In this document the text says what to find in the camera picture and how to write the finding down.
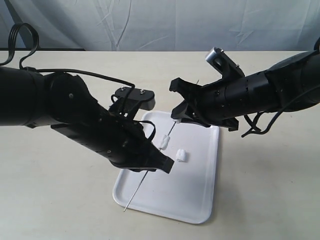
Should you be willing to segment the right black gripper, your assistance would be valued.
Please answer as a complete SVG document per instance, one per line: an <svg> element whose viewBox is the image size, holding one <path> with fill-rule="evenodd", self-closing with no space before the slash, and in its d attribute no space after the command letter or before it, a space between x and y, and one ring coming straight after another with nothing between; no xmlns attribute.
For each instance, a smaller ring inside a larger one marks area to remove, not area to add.
<svg viewBox="0 0 320 240"><path fill-rule="evenodd" d="M238 130L236 117L268 110L272 107L272 85L265 74L255 73L227 82L226 80L200 86L178 77L170 82L169 91L179 93L185 100L195 99L198 116L187 102L181 102L170 117L184 124L205 128L210 125Z"/></svg>

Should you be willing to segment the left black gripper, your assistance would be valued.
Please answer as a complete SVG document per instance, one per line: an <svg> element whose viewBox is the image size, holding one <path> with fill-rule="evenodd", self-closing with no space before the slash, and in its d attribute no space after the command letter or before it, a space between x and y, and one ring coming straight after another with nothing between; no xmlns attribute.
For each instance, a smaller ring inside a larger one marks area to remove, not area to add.
<svg viewBox="0 0 320 240"><path fill-rule="evenodd" d="M114 115L95 99L54 100L51 125L56 132L107 158L120 169L133 172L161 170L169 174L174 160L146 137L143 126Z"/></svg>

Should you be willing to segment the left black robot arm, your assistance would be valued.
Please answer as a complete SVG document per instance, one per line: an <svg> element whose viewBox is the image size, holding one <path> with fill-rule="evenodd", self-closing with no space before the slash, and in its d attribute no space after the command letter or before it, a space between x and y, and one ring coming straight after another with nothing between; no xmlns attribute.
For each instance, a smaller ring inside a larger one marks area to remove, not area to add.
<svg viewBox="0 0 320 240"><path fill-rule="evenodd" d="M50 126L116 168L169 173L174 161L154 146L156 131L146 135L146 122L135 120L138 110L154 108L154 92L131 85L116 90L112 100L109 109L101 106L78 75L0 69L2 126Z"/></svg>

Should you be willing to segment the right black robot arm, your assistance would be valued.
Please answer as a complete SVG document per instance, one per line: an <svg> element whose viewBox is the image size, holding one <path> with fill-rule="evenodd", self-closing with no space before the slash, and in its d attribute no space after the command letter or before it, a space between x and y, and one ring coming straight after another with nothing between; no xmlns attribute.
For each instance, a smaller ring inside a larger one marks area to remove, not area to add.
<svg viewBox="0 0 320 240"><path fill-rule="evenodd" d="M179 93L183 101L171 117L183 123L203 127L219 126L229 131L239 128L238 117L249 124L250 134L264 134L257 126L264 113L279 117L284 112L297 112L320 102L320 44L284 59L266 70L245 75L241 68L218 47L206 61L221 78L198 85L176 78L169 90Z"/></svg>

